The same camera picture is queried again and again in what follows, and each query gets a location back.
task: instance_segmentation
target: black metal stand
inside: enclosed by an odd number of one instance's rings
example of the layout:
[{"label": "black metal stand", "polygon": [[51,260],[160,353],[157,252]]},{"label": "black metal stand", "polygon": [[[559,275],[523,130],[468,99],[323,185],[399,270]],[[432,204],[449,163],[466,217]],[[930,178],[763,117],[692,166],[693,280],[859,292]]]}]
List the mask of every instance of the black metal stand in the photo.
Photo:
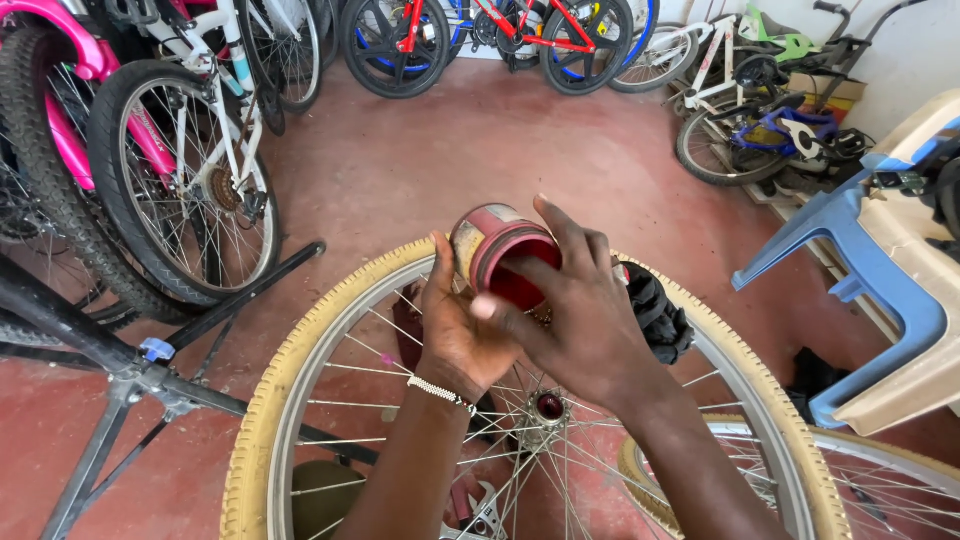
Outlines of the black metal stand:
[{"label": "black metal stand", "polygon": [[[223,344],[236,314],[258,294],[270,288],[298,266],[326,249],[314,242],[283,261],[271,272],[222,304],[183,327],[165,341],[176,350],[194,342],[214,327],[229,319],[198,373],[192,380],[183,379],[168,367],[169,361],[151,362],[141,352],[115,335],[105,331],[82,311],[75,308],[43,282],[31,276],[8,258],[0,255],[0,306],[23,317],[42,331],[56,337],[78,353],[50,351],[0,344],[0,356],[18,356],[56,363],[64,367],[106,372],[109,381],[107,409],[97,423],[80,462],[67,482],[50,520],[44,528],[43,540],[60,540],[77,519],[94,503],[140,455],[163,429],[178,416],[197,407],[207,407],[243,417],[247,402],[206,388],[202,375]],[[163,403],[162,420],[148,433],[96,487],[107,457],[116,442],[131,407],[144,395]],[[300,439],[316,443],[341,440],[330,433],[309,426],[300,427]],[[344,443],[326,446],[336,454],[373,465],[377,452],[366,447]]]}]

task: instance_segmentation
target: red bicycle frame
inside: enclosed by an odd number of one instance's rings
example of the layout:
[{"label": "red bicycle frame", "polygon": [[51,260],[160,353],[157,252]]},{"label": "red bicycle frame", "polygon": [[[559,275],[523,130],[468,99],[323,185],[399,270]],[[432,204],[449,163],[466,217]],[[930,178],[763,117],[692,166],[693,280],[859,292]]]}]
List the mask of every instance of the red bicycle frame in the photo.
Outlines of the red bicycle frame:
[{"label": "red bicycle frame", "polygon": [[[507,21],[507,18],[503,16],[503,13],[500,12],[491,4],[490,0],[476,0],[477,4],[480,4],[480,9],[482,9],[493,21],[497,27],[500,28],[507,36],[511,38],[515,37],[518,28],[523,28],[527,22],[527,16],[530,14],[530,8],[534,5],[534,2],[537,0],[526,0],[527,9],[522,10],[523,13],[520,14],[520,19],[516,23],[516,28]],[[550,0],[550,5],[559,10],[564,14],[564,18],[570,22],[570,26],[577,30],[577,34],[580,35],[580,38],[587,45],[575,45],[569,39],[557,39],[550,41],[549,39],[543,39],[538,36],[528,36],[523,34],[523,43],[533,43],[535,45],[546,45],[547,47],[557,47],[559,49],[565,49],[569,51],[577,51],[580,53],[594,53],[596,52],[596,45],[593,43],[593,40],[587,36],[587,33],[584,32],[584,29],[580,27],[580,24],[577,22],[577,18],[570,14],[570,11],[567,10],[566,6],[561,3],[560,0]],[[400,52],[412,53],[414,50],[414,41],[417,38],[417,31],[420,29],[420,15],[423,13],[423,0],[412,0],[408,1],[403,7],[403,18],[410,16],[410,20],[413,22],[410,27],[410,33],[407,34],[407,37],[401,39],[397,44],[396,48]]]}]

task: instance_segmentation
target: red tin can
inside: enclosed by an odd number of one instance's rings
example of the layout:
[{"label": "red tin can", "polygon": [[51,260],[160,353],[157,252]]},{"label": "red tin can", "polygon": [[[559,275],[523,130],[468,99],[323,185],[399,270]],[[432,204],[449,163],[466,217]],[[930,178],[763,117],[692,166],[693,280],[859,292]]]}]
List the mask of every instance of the red tin can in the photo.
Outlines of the red tin can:
[{"label": "red tin can", "polygon": [[489,204],[467,212],[450,234],[457,272],[473,290],[491,292],[523,309],[543,294],[521,276],[498,266],[503,258],[536,257],[560,268],[561,255],[550,231],[507,205]]}]

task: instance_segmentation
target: black cloth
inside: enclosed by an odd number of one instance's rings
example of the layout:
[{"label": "black cloth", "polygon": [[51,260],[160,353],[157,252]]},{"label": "black cloth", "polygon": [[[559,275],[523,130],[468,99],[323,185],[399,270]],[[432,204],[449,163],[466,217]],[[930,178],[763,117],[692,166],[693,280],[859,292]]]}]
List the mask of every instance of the black cloth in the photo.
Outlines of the black cloth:
[{"label": "black cloth", "polygon": [[663,283],[639,264],[624,262],[630,284],[627,292],[636,322],[643,330],[647,345],[661,364],[673,365],[693,344],[693,329],[686,314],[666,296]]},{"label": "black cloth", "polygon": [[810,412],[810,400],[850,374],[845,369],[835,369],[813,351],[803,347],[793,358],[793,384],[786,387],[786,395],[800,411],[800,416],[810,426],[816,426]]}]

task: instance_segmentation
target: blue clamp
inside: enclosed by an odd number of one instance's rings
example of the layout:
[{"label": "blue clamp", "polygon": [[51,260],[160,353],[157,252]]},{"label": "blue clamp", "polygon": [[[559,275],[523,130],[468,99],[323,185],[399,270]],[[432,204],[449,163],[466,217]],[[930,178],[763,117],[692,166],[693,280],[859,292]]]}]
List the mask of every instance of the blue clamp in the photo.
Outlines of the blue clamp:
[{"label": "blue clamp", "polygon": [[140,344],[140,349],[147,353],[147,359],[156,362],[157,359],[169,360],[177,352],[173,345],[158,337],[148,337]]}]

